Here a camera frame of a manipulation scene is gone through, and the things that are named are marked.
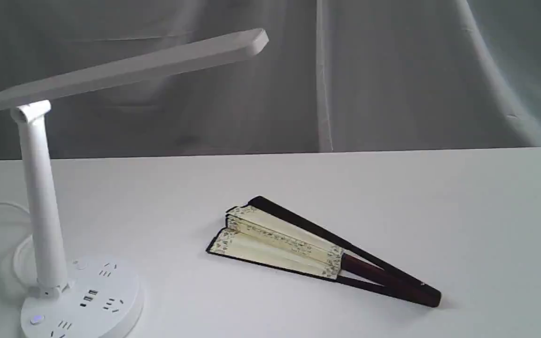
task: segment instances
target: folding fan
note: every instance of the folding fan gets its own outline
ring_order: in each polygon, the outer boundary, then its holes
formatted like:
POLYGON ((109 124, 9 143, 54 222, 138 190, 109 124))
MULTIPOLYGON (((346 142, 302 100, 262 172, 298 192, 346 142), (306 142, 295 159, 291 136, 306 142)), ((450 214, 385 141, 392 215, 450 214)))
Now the folding fan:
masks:
POLYGON ((422 304, 442 293, 262 196, 227 211, 206 252, 422 304), (342 276, 347 271, 369 280, 342 276))

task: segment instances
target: white table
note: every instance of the white table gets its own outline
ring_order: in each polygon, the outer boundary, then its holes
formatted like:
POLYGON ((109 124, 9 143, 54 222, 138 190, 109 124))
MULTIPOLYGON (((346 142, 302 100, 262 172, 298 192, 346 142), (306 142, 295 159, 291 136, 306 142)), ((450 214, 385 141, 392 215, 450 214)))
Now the white table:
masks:
MULTIPOLYGON (((541 148, 60 160, 53 169, 69 258, 116 254, 146 282, 133 338, 541 336, 541 148), (256 195, 438 288, 442 307, 204 253, 224 211, 256 195)), ((0 200, 26 203, 19 161, 0 161, 0 200)), ((23 225, 0 208, 0 338, 19 336, 22 294, 8 264, 23 225)))

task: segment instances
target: lamp base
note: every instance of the lamp base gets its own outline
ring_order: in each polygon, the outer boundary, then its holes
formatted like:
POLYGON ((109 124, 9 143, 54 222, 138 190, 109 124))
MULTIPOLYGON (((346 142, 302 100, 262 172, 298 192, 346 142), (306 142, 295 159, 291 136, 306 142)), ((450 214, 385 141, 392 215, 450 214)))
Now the lamp base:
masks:
POLYGON ((29 295, 21 326, 27 338, 122 338, 143 308, 139 276, 110 257, 69 264, 70 286, 55 298, 29 295))

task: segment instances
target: white desk lamp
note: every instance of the white desk lamp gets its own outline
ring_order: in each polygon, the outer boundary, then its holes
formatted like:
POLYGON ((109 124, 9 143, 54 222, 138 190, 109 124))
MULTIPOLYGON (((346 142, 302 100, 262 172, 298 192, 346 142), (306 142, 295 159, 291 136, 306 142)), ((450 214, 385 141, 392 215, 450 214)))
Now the white desk lamp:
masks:
POLYGON ((19 129, 37 264, 39 291, 21 312, 27 338, 121 338, 143 308, 139 276, 119 259, 66 261, 45 131, 48 100, 246 60, 266 43, 260 28, 236 32, 0 92, 0 110, 10 109, 19 129))

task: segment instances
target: power cord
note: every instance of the power cord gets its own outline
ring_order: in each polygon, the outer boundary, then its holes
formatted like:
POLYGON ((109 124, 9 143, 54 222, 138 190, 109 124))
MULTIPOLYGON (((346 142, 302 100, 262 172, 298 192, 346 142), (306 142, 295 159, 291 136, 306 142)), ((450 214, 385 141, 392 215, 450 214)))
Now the power cord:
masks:
MULTIPOLYGON (((0 206, 11 206, 11 207, 16 208, 17 210, 20 210, 20 211, 24 212, 24 214, 26 214, 26 216, 28 216, 29 218, 31 216, 30 211, 28 209, 26 209, 25 206, 19 205, 18 203, 3 202, 2 201, 2 202, 0 202, 0 206)), ((20 253, 31 242, 32 242, 32 235, 28 235, 15 248, 14 254, 13 254, 12 258, 11 258, 11 266, 12 266, 12 271, 14 273, 14 277, 17 279, 18 283, 20 283, 24 287, 29 287, 30 284, 25 282, 24 280, 22 280, 22 278, 20 277, 21 276, 21 274, 20 274, 20 270, 21 270, 21 267, 20 267, 20 253)))

